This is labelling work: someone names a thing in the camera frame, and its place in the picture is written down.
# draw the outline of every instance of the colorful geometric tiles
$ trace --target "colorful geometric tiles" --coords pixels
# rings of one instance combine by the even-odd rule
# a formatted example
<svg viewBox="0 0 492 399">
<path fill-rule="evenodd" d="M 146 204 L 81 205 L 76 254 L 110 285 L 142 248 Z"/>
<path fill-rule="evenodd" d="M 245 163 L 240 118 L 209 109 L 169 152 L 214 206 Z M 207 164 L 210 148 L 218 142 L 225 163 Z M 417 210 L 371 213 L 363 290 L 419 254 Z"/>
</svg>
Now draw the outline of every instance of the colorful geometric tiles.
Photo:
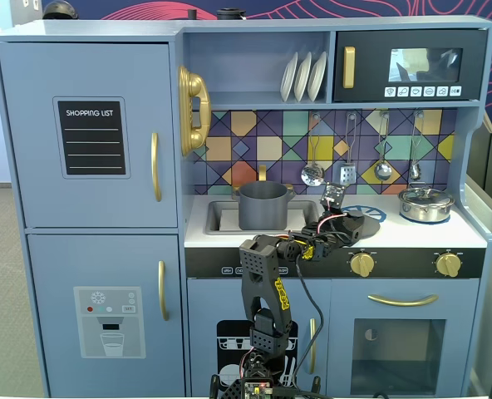
<svg viewBox="0 0 492 399">
<path fill-rule="evenodd" d="M 455 109 L 424 110 L 423 123 L 418 120 L 416 125 L 414 110 L 389 110 L 385 142 L 386 125 L 381 127 L 380 111 L 355 112 L 357 118 L 349 126 L 346 111 L 214 112 L 205 146 L 193 154 L 196 193 L 230 194 L 233 185 L 256 180 L 260 165 L 266 165 L 268 180 L 291 183 L 298 194 L 321 193 L 323 187 L 307 187 L 302 182 L 302 168 L 315 156 L 326 179 L 337 182 L 350 152 L 350 161 L 357 167 L 357 183 L 347 189 L 348 194 L 399 193 L 410 182 L 413 156 L 420 160 L 420 181 L 440 190 L 446 187 Z M 419 140 L 416 149 L 413 135 Z M 374 174 L 382 145 L 392 168 L 387 181 Z"/>
</svg>

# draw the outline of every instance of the gray cabinet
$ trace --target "gray cabinet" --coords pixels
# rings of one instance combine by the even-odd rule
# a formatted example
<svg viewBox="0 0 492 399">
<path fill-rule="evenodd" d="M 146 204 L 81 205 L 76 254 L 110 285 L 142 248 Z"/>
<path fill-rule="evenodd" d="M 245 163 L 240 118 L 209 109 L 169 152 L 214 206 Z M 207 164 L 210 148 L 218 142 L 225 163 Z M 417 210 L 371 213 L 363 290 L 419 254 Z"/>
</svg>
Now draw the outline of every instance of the gray cabinet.
<svg viewBox="0 0 492 399">
<path fill-rule="evenodd" d="M 52 397 L 185 395 L 176 236 L 28 243 Z"/>
<path fill-rule="evenodd" d="M 280 378 L 283 385 L 290 385 L 292 372 L 311 339 L 311 320 L 317 327 L 320 320 L 299 280 L 285 278 L 283 283 L 296 323 L 287 348 L 285 372 Z M 315 344 L 314 362 L 309 355 L 298 373 L 298 385 L 309 390 L 313 378 L 320 376 L 325 392 L 331 281 L 309 279 L 307 286 L 324 313 L 325 325 Z M 191 279 L 188 290 L 192 396 L 206 397 L 213 374 L 220 375 L 221 389 L 239 377 L 240 358 L 251 348 L 249 322 L 244 316 L 240 279 Z"/>
<path fill-rule="evenodd" d="M 177 226 L 167 45 L 0 43 L 0 62 L 27 227 Z"/>
<path fill-rule="evenodd" d="M 337 279 L 329 328 L 333 397 L 459 397 L 478 279 Z"/>
</svg>

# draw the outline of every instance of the circuit board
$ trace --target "circuit board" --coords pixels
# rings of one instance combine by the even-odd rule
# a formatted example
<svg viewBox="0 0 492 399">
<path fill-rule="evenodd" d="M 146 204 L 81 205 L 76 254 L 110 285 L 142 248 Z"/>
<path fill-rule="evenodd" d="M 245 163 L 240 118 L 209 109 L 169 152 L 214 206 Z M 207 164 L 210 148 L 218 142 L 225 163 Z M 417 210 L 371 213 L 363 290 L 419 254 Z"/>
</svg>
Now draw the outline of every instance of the circuit board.
<svg viewBox="0 0 492 399">
<path fill-rule="evenodd" d="M 243 399 L 271 399 L 270 382 L 244 382 Z"/>
</svg>

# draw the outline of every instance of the ice dispenser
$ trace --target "ice dispenser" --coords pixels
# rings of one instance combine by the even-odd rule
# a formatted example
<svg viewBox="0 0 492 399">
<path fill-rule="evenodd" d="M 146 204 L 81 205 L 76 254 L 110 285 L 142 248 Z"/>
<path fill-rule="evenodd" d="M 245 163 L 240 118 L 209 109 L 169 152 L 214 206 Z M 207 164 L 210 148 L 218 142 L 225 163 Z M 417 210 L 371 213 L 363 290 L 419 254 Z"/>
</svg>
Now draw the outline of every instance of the ice dispenser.
<svg viewBox="0 0 492 399">
<path fill-rule="evenodd" d="M 144 358 L 139 287 L 74 287 L 82 357 Z"/>
</svg>

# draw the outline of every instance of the robotic arm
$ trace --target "robotic arm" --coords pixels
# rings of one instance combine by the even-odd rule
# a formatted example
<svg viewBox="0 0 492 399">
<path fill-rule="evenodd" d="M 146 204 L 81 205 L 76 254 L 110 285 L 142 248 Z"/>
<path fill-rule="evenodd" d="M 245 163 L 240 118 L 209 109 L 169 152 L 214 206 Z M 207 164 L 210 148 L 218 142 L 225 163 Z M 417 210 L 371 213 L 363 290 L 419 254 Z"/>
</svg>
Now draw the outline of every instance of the robotic arm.
<svg viewBox="0 0 492 399">
<path fill-rule="evenodd" d="M 240 379 L 228 387 L 222 395 L 223 399 L 284 398 L 304 396 L 306 393 L 322 397 L 318 394 L 319 377 L 315 377 L 311 392 L 300 392 L 297 387 L 281 387 L 279 384 L 292 326 L 290 303 L 279 276 L 279 263 L 293 262 L 298 266 L 299 259 L 315 261 L 325 258 L 334 249 L 356 243 L 363 236 L 363 231 L 375 230 L 372 231 L 374 234 L 379 229 L 378 223 L 373 227 L 374 219 L 368 222 L 371 229 L 365 229 L 365 221 L 370 218 L 341 211 L 344 191 L 345 187 L 341 185 L 327 184 L 320 201 L 325 209 L 322 217 L 318 222 L 305 226 L 301 232 L 278 236 L 257 235 L 240 245 L 242 295 L 246 318 L 252 322 L 252 348 L 239 365 Z M 261 298 L 268 308 L 261 306 Z M 213 375 L 209 399 L 217 398 L 218 386 L 219 376 Z"/>
</svg>

